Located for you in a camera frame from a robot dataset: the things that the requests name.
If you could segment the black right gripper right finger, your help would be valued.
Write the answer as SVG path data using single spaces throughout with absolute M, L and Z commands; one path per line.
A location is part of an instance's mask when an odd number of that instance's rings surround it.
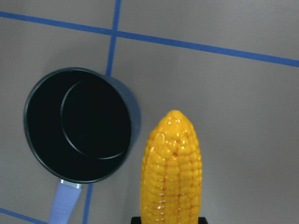
M 205 217 L 199 217 L 198 224 L 208 224 L 208 221 Z

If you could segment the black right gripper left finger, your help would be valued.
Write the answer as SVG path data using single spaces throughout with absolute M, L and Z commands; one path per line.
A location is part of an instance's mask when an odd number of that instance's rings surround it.
M 131 218 L 131 224 L 141 224 L 141 217 L 132 217 Z

